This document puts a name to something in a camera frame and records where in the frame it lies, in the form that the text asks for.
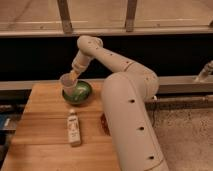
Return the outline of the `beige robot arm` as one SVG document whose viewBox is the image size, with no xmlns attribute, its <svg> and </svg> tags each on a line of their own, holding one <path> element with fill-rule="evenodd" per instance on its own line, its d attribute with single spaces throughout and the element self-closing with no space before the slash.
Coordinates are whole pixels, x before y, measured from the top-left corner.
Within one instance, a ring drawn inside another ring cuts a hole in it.
<svg viewBox="0 0 213 171">
<path fill-rule="evenodd" d="M 159 88 L 155 72 L 105 49 L 97 37 L 81 36 L 77 46 L 72 62 L 75 76 L 93 59 L 112 71 L 104 80 L 101 98 L 121 171 L 169 171 L 145 107 Z"/>
</svg>

